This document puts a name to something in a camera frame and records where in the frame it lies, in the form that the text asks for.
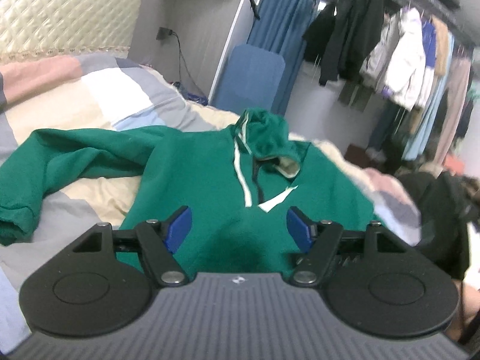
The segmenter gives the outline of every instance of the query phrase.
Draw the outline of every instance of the black cable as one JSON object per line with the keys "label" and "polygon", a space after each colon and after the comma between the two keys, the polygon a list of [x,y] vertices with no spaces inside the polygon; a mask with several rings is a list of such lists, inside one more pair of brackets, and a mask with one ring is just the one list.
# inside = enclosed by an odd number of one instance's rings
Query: black cable
{"label": "black cable", "polygon": [[185,61],[185,57],[183,56],[183,52],[182,52],[182,46],[180,45],[180,38],[179,36],[177,35],[177,33],[175,31],[172,31],[172,35],[175,36],[177,38],[177,42],[178,42],[178,79],[180,81],[180,83],[182,83],[182,62],[181,62],[181,59],[183,60],[183,64],[185,65],[185,70],[187,71],[187,74],[188,74],[188,77],[190,77],[191,79],[191,82],[195,85],[195,88],[198,89],[198,91],[200,92],[200,94],[206,98],[206,95],[205,93],[203,93],[203,91],[200,89],[200,87],[196,84],[195,80],[192,78],[189,70],[188,70],[188,67],[187,67],[187,61]]}

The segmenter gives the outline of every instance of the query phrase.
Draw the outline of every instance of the bed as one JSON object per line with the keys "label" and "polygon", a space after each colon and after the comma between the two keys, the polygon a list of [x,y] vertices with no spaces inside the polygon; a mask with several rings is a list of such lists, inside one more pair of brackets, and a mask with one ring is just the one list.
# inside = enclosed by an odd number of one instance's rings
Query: bed
{"label": "bed", "polygon": [[[195,132],[219,130],[239,118],[188,102],[157,71],[104,52],[6,64],[0,67],[0,83],[0,166],[39,128],[123,131],[166,125]],[[293,133],[290,139],[303,140]],[[395,178],[347,163],[329,142],[314,144],[372,201],[391,230],[411,245],[418,243],[420,214]],[[140,177],[80,179],[46,196],[36,230],[17,240],[2,237],[0,219],[0,271],[14,291],[93,224],[119,227],[139,183]],[[16,293],[11,298],[16,302]]]}

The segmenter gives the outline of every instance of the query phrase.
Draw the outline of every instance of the quilted headboard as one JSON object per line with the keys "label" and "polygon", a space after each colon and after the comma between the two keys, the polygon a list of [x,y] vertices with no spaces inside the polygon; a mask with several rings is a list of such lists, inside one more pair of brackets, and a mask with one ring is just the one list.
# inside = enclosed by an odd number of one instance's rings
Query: quilted headboard
{"label": "quilted headboard", "polygon": [[126,55],[141,0],[0,0],[0,63],[57,54]]}

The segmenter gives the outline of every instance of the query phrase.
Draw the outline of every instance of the blue chair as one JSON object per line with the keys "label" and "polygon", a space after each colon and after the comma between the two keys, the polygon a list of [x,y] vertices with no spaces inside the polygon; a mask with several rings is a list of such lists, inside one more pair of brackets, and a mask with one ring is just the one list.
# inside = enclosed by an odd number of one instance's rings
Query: blue chair
{"label": "blue chair", "polygon": [[233,49],[212,105],[241,114],[248,107],[272,109],[285,61],[282,56],[243,44]]}

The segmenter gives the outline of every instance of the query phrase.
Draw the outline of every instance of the green garment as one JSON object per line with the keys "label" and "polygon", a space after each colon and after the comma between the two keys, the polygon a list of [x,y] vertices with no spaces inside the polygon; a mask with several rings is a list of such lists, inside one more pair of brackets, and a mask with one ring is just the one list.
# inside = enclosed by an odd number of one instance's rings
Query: green garment
{"label": "green garment", "polygon": [[[263,160],[257,172],[254,159]],[[76,179],[137,175],[143,175],[138,195],[121,228],[191,207],[192,229],[175,254],[189,275],[288,274],[287,256],[299,251],[286,228],[291,206],[353,230],[374,218],[371,202],[320,150],[289,141],[280,116],[248,109],[221,131],[151,126],[33,132],[0,168],[0,241],[30,236],[42,198]],[[270,210],[259,205],[262,195],[267,201],[280,194],[284,200]],[[138,266],[135,255],[119,259]]]}

